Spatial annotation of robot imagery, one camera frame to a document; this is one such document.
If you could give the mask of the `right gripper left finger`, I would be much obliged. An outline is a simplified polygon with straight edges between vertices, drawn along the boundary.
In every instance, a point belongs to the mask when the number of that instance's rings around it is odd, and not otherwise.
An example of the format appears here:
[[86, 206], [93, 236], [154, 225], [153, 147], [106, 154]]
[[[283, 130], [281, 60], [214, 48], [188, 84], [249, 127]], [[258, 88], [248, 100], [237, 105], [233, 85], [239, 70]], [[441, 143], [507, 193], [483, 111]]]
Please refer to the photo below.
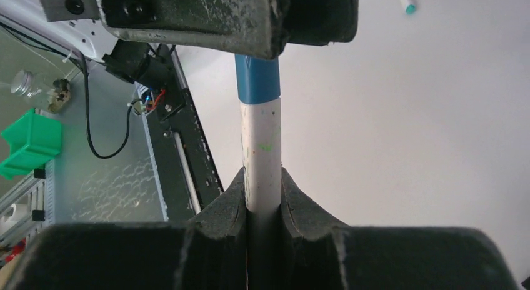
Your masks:
[[244, 171], [186, 222], [54, 225], [29, 244], [6, 289], [245, 289]]

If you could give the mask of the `white pen teal end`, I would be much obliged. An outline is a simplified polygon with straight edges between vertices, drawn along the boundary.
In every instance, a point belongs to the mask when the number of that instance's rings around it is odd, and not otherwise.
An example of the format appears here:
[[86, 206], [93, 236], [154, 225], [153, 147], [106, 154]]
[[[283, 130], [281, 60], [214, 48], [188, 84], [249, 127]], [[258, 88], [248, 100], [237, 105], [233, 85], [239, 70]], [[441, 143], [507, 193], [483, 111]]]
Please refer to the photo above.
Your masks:
[[399, 0], [399, 2], [407, 15], [412, 15], [416, 12], [417, 6], [415, 0]]

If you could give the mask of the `green plastic bin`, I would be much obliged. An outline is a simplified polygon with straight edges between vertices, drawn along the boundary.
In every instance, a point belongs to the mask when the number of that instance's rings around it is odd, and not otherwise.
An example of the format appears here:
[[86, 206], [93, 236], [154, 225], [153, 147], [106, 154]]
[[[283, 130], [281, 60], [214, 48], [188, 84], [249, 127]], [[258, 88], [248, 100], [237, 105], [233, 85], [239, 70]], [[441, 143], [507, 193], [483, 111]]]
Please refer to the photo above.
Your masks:
[[1, 176], [12, 179], [29, 174], [54, 159], [62, 150], [63, 125], [31, 108], [1, 132], [9, 156], [1, 162]]

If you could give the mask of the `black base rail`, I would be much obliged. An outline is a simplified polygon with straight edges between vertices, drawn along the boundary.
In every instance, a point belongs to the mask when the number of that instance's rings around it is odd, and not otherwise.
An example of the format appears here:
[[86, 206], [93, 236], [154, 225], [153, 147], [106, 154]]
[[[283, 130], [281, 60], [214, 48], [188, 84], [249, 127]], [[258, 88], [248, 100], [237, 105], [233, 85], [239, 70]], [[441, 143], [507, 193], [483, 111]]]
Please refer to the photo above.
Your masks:
[[160, 44], [156, 52], [169, 79], [159, 90], [163, 97], [155, 111], [147, 116], [147, 127], [166, 220], [186, 221], [224, 187], [176, 50]]

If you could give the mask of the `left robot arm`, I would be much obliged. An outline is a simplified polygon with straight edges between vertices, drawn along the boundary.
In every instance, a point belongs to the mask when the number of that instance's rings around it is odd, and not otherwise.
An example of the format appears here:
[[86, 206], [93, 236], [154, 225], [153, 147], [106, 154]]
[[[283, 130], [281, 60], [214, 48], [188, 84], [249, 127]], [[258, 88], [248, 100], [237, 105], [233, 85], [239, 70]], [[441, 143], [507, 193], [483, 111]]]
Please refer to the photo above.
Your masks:
[[1, 16], [94, 61], [118, 41], [276, 59], [288, 43], [348, 43], [359, 0], [1, 0]]

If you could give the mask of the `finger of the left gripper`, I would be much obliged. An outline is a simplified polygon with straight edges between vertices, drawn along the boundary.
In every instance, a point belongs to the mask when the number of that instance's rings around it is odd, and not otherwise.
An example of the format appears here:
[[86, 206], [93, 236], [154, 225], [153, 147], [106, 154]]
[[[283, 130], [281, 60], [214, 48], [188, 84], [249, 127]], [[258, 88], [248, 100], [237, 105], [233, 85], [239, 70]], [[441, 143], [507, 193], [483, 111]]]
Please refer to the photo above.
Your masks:
[[196, 46], [275, 59], [288, 41], [290, 0], [96, 0], [101, 21], [125, 41]]
[[359, 0], [290, 0], [288, 42], [308, 46], [349, 43], [358, 30]]

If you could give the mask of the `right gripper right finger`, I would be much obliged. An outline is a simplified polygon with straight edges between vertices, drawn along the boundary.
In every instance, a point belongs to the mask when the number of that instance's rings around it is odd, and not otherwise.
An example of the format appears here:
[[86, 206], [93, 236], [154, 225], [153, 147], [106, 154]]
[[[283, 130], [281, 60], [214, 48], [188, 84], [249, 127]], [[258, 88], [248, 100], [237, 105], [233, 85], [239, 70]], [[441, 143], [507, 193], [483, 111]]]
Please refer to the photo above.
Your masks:
[[468, 227], [349, 226], [282, 171], [281, 289], [518, 289], [497, 246]]

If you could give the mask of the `white pen blue end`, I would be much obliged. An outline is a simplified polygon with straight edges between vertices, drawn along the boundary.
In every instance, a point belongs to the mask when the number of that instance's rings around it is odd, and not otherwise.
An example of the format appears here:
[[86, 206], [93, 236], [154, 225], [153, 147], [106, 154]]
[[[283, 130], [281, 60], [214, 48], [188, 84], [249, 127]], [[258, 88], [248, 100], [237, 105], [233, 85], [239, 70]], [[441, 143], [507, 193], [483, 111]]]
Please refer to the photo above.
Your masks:
[[281, 100], [241, 103], [241, 127], [246, 207], [267, 216], [281, 203]]

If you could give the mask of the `small blue pen cap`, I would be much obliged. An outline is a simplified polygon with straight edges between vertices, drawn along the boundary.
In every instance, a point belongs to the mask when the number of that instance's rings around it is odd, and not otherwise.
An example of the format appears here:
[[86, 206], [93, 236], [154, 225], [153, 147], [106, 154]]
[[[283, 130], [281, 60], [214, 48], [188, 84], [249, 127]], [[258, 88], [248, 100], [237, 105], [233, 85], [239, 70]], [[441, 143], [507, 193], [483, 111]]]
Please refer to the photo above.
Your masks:
[[273, 101], [281, 95], [279, 59], [236, 54], [237, 94], [248, 105]]

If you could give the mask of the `glass jar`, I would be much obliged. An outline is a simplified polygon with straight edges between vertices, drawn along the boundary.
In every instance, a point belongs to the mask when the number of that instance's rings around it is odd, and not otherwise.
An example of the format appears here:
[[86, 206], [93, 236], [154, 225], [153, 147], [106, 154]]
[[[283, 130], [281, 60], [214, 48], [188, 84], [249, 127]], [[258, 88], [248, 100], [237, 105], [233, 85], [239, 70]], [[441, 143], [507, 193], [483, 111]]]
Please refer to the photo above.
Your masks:
[[70, 82], [41, 72], [19, 71], [12, 80], [11, 93], [30, 106], [57, 114], [71, 98]]

